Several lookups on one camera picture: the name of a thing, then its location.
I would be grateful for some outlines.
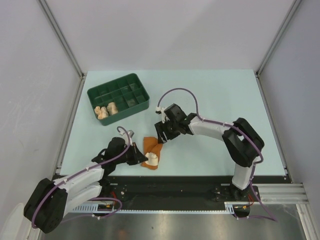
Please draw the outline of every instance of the white wall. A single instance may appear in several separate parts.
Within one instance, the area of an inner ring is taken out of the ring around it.
[[[80,80],[36,0],[1,1],[0,33],[1,230],[53,173]]]
[[[320,223],[320,1],[303,1],[262,72],[289,171]]]
[[[47,0],[83,71],[257,70],[294,0]]]

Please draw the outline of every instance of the metal floor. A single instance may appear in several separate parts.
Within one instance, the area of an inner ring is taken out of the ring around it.
[[[296,205],[268,205],[279,222],[215,214],[116,214],[62,223],[41,240],[305,240]],[[259,205],[252,215],[265,215]]]

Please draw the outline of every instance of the light blue table surface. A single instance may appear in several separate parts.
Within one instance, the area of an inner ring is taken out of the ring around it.
[[[147,110],[108,126],[96,120],[87,90],[99,84],[136,73],[150,95]],[[133,141],[143,152],[143,138],[157,136],[154,124],[161,120],[155,113],[159,98],[172,88],[187,88],[197,97],[200,115],[222,122],[248,120],[262,137],[264,162],[255,175],[283,176],[285,171],[276,146],[263,100],[252,70],[137,70],[89,71],[75,115],[62,162],[61,175],[82,170],[100,150],[117,137],[117,126],[133,130]],[[184,91],[168,94],[162,107],[179,105],[188,115],[195,112],[191,95]],[[235,163],[222,141],[206,136],[181,135],[164,144],[157,170],[140,165],[120,164],[113,176],[225,176],[234,174]]]

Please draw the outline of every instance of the green plastic tray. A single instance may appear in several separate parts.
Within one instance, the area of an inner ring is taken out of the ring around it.
[[[112,124],[149,107],[149,95],[135,73],[108,81],[87,91],[93,114],[103,126]],[[107,107],[114,102],[118,113],[98,119],[95,108]]]

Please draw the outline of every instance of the gray wall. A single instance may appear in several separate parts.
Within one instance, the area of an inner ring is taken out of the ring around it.
[[[36,0],[1,1],[0,33],[1,231],[53,173],[80,80]]]
[[[289,171],[320,223],[320,1],[305,0],[261,81]]]

